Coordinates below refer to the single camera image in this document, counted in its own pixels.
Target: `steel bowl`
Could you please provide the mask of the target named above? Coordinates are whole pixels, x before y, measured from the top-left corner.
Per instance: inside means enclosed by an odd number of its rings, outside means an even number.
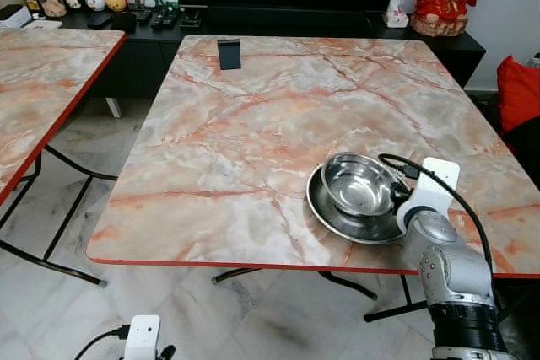
[[[380,216],[348,215],[338,209],[322,184],[322,165],[307,181],[306,200],[319,222],[335,234],[359,244],[388,244],[404,236],[391,212]]]
[[[359,153],[338,153],[322,166],[322,183],[337,208],[349,215],[379,216],[393,208],[392,184],[400,180],[382,163]]]

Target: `table edge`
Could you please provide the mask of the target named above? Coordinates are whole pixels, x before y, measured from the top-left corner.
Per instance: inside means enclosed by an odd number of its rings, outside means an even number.
[[[268,269],[268,270],[305,270],[305,271],[341,271],[345,273],[375,273],[375,274],[395,274],[417,276],[418,271],[412,269],[380,269],[368,267],[340,267],[340,266],[313,266],[313,265],[273,265],[268,263],[233,263],[233,262],[213,262],[213,261],[128,261],[123,259],[99,259],[87,257],[94,263],[101,265],[124,265],[124,266],[187,266],[187,267],[226,267],[226,268],[248,268],[248,269]],[[494,278],[520,278],[539,279],[540,273],[494,273]]]
[[[56,121],[52,124],[52,126],[46,132],[45,136],[43,136],[43,138],[37,143],[37,145],[35,145],[35,148],[32,150],[32,152],[28,155],[28,157],[24,160],[24,162],[19,166],[19,168],[15,171],[15,173],[13,174],[11,179],[8,181],[8,183],[6,183],[2,191],[0,191],[0,204],[5,202],[9,194],[13,191],[15,186],[19,183],[20,178],[23,177],[24,173],[26,173],[28,168],[34,163],[34,160],[35,158],[37,158],[37,155],[41,152],[41,150],[45,147],[45,145],[49,143],[51,138],[56,134],[60,125],[66,120],[66,118],[68,118],[69,113],[73,111],[73,109],[78,104],[78,102],[82,99],[82,97],[87,92],[89,87],[92,85],[92,83],[94,83],[94,81],[100,75],[101,71],[103,71],[103,69],[107,66],[111,58],[116,54],[118,49],[122,46],[126,38],[127,38],[127,35],[124,32],[120,40],[118,40],[118,42],[112,47],[111,51],[107,54],[107,56],[103,59],[103,61],[101,61],[100,65],[97,67],[94,73],[92,73],[92,76],[89,77],[86,83],[81,87],[78,93],[73,97],[69,105],[67,105],[66,109],[58,116]]]

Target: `red cushion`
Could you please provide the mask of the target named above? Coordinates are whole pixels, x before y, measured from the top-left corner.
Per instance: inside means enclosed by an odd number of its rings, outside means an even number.
[[[497,69],[503,133],[540,116],[540,68],[524,67],[508,56]]]

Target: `black cabinet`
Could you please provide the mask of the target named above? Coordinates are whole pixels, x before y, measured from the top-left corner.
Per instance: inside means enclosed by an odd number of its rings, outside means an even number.
[[[88,13],[69,13],[61,18],[63,27],[86,29]],[[421,40],[434,52],[454,79],[465,87],[482,60],[485,50],[469,34],[431,38],[406,29],[388,29],[380,13],[369,13],[358,28],[253,26],[203,24],[200,30],[182,32],[178,24],[152,30],[139,25],[88,91],[90,96],[153,99],[163,82],[184,35],[279,35],[313,37],[383,38]]]
[[[126,41],[94,81],[88,94],[153,99],[168,67],[158,43]]]

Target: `tile floor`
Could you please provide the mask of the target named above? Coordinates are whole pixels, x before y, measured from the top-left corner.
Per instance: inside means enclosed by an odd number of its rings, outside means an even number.
[[[88,99],[68,118],[51,145],[98,171],[119,173],[150,103],[121,100],[114,119],[105,101]],[[83,176],[44,153],[44,171],[0,237],[43,252],[82,185]],[[159,349],[176,346],[175,359],[429,359],[433,346],[426,310],[366,324],[362,315],[404,304],[399,277],[346,274],[379,293],[374,304],[315,272],[259,271],[214,286],[223,269],[104,266],[84,254],[112,184],[96,180],[62,237],[53,261],[108,281],[106,288],[46,271],[0,251],[0,359],[74,358],[92,337],[136,314],[161,317]],[[0,207],[2,213],[7,204]],[[408,277],[422,299],[417,277]],[[507,344],[521,360],[511,320]],[[123,341],[107,338],[85,359],[118,359]]]

